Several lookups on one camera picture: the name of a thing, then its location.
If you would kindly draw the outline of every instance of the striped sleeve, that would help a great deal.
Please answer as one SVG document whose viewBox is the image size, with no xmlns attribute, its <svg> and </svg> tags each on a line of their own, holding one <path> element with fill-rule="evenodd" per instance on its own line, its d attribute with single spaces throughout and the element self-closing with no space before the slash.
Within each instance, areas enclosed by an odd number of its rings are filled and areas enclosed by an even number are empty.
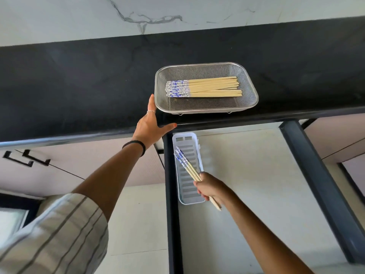
<svg viewBox="0 0 365 274">
<path fill-rule="evenodd" d="M 0 273 L 94 273 L 107 245 L 108 223 L 101 209 L 70 193 L 0 247 Z"/>
</svg>

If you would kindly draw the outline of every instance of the marble wall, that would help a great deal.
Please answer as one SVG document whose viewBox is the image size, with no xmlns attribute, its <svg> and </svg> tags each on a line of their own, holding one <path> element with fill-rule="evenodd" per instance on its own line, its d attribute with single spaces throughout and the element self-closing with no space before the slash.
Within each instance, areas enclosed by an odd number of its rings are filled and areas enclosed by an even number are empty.
<svg viewBox="0 0 365 274">
<path fill-rule="evenodd" d="M 0 46 L 365 15 L 365 0 L 0 0 Z"/>
</svg>

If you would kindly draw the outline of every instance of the hand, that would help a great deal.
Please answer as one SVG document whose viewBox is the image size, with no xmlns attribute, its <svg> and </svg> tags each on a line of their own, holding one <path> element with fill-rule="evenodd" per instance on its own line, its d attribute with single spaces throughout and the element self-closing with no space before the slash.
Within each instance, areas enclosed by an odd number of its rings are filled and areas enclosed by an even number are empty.
<svg viewBox="0 0 365 274">
<path fill-rule="evenodd" d="M 146 149 L 162 138 L 165 133 L 168 133 L 177 127 L 176 123 L 168 124 L 162 128 L 157 126 L 157 119 L 155 115 L 156 105 L 153 94 L 150 96 L 150 100 L 148 101 L 147 110 L 149 110 L 147 114 L 138 121 L 136 130 L 132 137 L 132 140 L 139 140 L 143 142 Z"/>
<path fill-rule="evenodd" d="M 208 196 L 211 196 L 222 204 L 226 194 L 230 193 L 231 189 L 221 180 L 207 172 L 200 172 L 199 176 L 202 181 L 194 181 L 194 186 L 198 188 L 198 193 L 201 194 L 206 201 L 209 201 Z"/>
</svg>

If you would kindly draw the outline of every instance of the black handle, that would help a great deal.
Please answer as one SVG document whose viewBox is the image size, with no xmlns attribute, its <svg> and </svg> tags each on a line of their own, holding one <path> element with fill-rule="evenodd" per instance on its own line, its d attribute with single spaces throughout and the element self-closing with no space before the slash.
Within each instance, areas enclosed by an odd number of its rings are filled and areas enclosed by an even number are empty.
<svg viewBox="0 0 365 274">
<path fill-rule="evenodd" d="M 50 159 L 45 160 L 45 161 L 41 161 L 41 160 L 39 160 L 39 159 L 37 159 L 35 157 L 30 156 L 29 155 L 29 152 L 30 152 L 29 149 L 25 150 L 24 153 L 23 153 L 23 157 L 26 157 L 27 159 L 33 160 L 35 162 L 38 162 L 38 163 L 40 163 L 43 166 L 49 166 L 49 163 L 51 162 Z"/>
<path fill-rule="evenodd" d="M 13 159 L 10 157 L 10 154 L 11 152 L 10 151 L 6 151 L 5 154 L 2 156 L 4 159 L 7 159 L 7 160 L 11 160 L 11 161 L 15 161 L 17 163 L 20 163 L 24 166 L 28 166 L 28 167 L 32 167 L 33 166 L 33 161 L 29 161 L 29 163 L 25 163 L 23 161 L 20 161 L 20 160 L 16 160 L 16 159 Z"/>
</svg>

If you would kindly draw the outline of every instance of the stainless steel strainer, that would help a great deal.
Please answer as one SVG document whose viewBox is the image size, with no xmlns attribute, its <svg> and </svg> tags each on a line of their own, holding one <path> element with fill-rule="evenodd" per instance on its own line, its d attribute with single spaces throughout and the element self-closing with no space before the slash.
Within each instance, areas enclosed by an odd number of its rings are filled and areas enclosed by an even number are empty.
<svg viewBox="0 0 365 274">
<path fill-rule="evenodd" d="M 240 97 L 171 98 L 166 96 L 167 81 L 236 76 L 242 90 Z M 171 65 L 155 76 L 155 104 L 171 114 L 234 112 L 247 110 L 258 103 L 258 94 L 246 70 L 234 62 L 216 64 Z"/>
</svg>

